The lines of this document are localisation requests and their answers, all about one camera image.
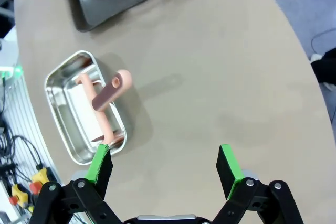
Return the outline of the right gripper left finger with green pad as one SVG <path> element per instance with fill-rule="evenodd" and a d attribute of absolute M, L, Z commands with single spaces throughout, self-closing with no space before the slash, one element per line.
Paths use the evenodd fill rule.
<path fill-rule="evenodd" d="M 84 212 L 92 223 L 121 223 L 104 201 L 112 168 L 109 146 L 100 144 L 85 177 L 65 186 L 42 186 L 29 222 L 70 223 L 74 214 Z"/>

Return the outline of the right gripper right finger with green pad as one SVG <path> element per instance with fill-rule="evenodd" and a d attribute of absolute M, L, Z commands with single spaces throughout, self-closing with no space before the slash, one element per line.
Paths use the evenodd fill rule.
<path fill-rule="evenodd" d="M 303 223 L 290 188 L 283 180 L 268 185 L 246 177 L 230 145 L 219 147 L 217 172 L 226 202 L 212 223 L 240 223 L 245 212 L 254 211 L 262 223 Z"/>

